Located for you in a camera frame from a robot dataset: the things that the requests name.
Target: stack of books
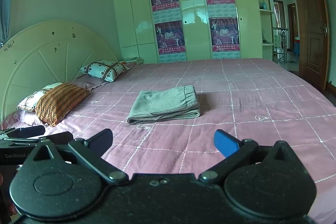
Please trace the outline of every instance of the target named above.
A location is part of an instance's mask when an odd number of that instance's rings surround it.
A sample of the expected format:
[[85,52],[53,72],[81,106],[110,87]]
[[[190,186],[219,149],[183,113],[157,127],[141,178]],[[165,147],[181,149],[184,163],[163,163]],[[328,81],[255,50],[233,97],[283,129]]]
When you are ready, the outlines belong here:
[[124,64],[126,67],[133,68],[135,65],[140,65],[143,63],[143,59],[141,57],[133,57],[133,58],[125,58],[119,61]]

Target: hand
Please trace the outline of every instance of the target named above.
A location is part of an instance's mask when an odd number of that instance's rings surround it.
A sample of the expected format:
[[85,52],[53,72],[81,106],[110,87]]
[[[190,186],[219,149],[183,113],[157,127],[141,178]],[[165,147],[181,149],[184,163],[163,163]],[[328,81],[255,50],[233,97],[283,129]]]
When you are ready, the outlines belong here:
[[[0,185],[2,183],[3,183],[3,177],[2,177],[2,174],[0,173]],[[10,206],[8,206],[7,211],[8,211],[8,213],[9,213],[10,216],[17,214],[17,211],[15,209],[14,204],[11,204]]]

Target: white patterned pillow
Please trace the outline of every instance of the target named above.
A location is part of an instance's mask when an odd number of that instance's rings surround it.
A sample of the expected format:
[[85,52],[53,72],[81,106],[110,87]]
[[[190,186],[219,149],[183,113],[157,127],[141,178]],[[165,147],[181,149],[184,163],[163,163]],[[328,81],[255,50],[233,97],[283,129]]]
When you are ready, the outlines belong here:
[[113,82],[115,78],[127,70],[129,68],[125,65],[108,60],[97,60],[79,69],[82,73],[102,78],[108,82]]
[[35,91],[33,94],[24,98],[21,103],[17,105],[17,109],[22,109],[26,111],[35,111],[36,103],[40,98],[46,94],[49,90],[53,89],[54,87],[60,85],[61,83],[55,83],[52,85],[47,85],[43,89]]

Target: baseboard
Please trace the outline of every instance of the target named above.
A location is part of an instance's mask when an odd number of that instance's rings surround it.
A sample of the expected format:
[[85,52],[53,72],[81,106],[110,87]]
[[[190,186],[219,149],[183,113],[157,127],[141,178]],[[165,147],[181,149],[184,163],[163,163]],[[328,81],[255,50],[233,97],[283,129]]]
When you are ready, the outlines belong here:
[[332,92],[332,93],[334,93],[334,94],[336,95],[336,86],[327,83],[327,84],[325,85],[325,89],[326,89],[326,90],[329,90],[330,92]]

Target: bottle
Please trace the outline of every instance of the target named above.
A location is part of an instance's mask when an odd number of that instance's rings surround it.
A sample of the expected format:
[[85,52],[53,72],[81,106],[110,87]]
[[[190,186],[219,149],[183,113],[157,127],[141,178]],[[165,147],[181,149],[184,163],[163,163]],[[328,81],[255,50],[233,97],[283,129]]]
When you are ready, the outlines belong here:
[[262,8],[263,8],[264,10],[267,10],[267,5],[266,5],[266,3],[265,3],[265,0],[262,1]]

